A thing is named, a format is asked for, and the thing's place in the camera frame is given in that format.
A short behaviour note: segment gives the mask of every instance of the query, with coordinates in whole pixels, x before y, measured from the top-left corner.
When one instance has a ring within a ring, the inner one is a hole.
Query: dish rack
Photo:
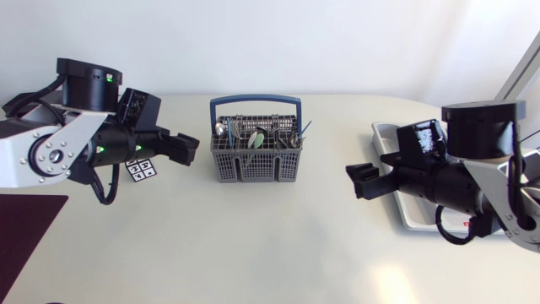
[[[240,101],[275,101],[296,105],[295,115],[216,117],[216,106]],[[283,95],[232,95],[210,101],[211,151],[220,182],[294,182],[302,150],[299,98]],[[220,123],[223,133],[216,133]],[[264,139],[248,146],[253,133]]]

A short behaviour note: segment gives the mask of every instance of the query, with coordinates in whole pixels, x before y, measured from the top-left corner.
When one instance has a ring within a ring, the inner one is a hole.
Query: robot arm
[[[347,166],[357,198],[402,191],[439,205],[437,228],[449,242],[466,244],[502,228],[515,244],[540,251],[540,154],[521,156],[516,140],[524,112],[524,101],[457,104],[443,107],[448,138],[436,120],[398,128],[399,152],[381,156],[391,173]],[[471,215],[467,237],[444,229],[443,208]]]
[[[189,166],[199,141],[170,136],[156,125],[161,100],[126,89],[118,101],[122,74],[111,68],[59,58],[55,85],[30,97],[10,101],[0,122],[0,187],[30,187],[69,178],[91,184],[98,199],[110,204],[116,194],[118,164],[155,155]],[[51,105],[42,99],[62,100]],[[30,103],[37,107],[20,112]],[[110,195],[105,198],[96,166],[113,165]]]

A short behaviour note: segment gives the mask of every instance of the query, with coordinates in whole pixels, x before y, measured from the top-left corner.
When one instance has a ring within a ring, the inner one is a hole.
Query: qr code tag
[[[126,163],[126,169],[134,182],[142,181],[157,174],[150,159],[129,161]]]

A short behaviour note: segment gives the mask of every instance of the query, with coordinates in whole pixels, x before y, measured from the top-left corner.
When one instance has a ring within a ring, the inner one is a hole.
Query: blue basket handle
[[[272,94],[243,94],[214,98],[210,101],[210,127],[212,134],[216,134],[216,106],[238,101],[276,101],[296,105],[296,127],[298,133],[302,128],[302,104],[300,98]]]

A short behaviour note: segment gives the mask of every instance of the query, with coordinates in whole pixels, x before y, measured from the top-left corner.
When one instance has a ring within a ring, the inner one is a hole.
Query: metal frame
[[[516,68],[506,80],[496,100],[523,100],[532,84],[540,76],[540,32],[532,41],[525,55],[521,58]]]

